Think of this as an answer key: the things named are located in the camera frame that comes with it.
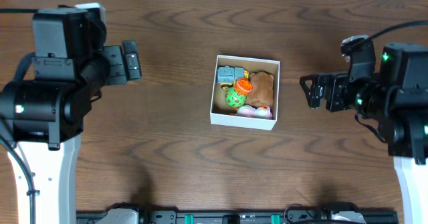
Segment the yellow grey toy truck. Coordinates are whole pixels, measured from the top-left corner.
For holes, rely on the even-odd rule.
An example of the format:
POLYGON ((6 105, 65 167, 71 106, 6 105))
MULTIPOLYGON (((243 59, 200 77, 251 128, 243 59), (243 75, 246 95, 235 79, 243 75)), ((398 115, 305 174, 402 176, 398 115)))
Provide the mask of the yellow grey toy truck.
POLYGON ((224 90, 233 87, 239 78, 249 79, 249 71, 241 67, 220 66, 217 68, 217 83, 224 90))

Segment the orange lattice ball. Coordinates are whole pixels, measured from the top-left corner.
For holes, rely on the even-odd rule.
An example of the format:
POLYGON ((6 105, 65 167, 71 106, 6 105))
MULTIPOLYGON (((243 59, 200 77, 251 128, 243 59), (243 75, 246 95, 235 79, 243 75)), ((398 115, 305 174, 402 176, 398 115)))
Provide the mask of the orange lattice ball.
POLYGON ((246 96, 253 90, 253 86, 247 78, 238 78, 234 83, 234 89, 237 93, 246 96))

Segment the white cardboard box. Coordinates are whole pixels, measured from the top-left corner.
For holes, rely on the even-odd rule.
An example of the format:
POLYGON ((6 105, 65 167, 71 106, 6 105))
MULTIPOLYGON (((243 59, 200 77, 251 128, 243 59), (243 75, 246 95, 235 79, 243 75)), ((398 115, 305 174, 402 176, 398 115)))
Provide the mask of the white cardboard box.
POLYGON ((280 62, 218 55, 212 124, 272 130, 278 117, 280 62))

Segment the brown plush toy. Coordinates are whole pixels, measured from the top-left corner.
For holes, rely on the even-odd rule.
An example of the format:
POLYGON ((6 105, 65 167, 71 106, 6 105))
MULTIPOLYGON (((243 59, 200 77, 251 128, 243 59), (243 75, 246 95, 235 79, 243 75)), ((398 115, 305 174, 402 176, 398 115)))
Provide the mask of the brown plush toy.
POLYGON ((272 107, 274 103, 274 76, 266 72, 251 73, 253 90, 247 95, 246 104, 255 107, 272 107))

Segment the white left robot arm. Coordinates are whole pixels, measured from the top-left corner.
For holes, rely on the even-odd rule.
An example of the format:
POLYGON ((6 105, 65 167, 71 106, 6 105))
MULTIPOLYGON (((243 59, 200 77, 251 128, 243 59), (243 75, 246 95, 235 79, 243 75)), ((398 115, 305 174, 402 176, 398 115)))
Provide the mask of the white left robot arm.
POLYGON ((75 223, 84 117, 104 86, 141 78, 135 41, 25 56, 1 93, 20 223, 75 223))

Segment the pink white duck toy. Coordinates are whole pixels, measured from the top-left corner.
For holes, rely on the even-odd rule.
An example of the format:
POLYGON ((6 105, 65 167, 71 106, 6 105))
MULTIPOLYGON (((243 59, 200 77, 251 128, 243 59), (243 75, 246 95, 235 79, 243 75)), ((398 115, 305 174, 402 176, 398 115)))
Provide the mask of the pink white duck toy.
POLYGON ((250 105, 243 105, 237 109, 236 115, 240 117, 259 118, 265 120, 273 119, 273 114, 269 106, 260 106, 254 108, 250 105))

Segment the green ball with numbers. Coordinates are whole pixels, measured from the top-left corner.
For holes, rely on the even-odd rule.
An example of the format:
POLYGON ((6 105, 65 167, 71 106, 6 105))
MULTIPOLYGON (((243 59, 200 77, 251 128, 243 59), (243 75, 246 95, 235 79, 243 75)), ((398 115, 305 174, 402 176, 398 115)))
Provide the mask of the green ball with numbers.
POLYGON ((225 103, 230 108, 240 108, 246 103, 247 96, 239 93, 235 88, 230 88, 225 93, 225 103))

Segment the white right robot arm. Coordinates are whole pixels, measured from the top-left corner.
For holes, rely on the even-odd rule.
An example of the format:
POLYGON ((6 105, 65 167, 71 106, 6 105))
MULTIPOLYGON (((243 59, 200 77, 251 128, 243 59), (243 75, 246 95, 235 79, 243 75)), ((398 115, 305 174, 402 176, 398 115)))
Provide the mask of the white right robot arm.
POLYGON ((406 223, 427 222, 427 47, 388 43, 375 71, 371 41, 342 45, 345 72, 300 78, 309 107, 326 101, 330 112, 355 110, 356 120, 374 120, 367 128, 388 146, 401 188, 406 223))

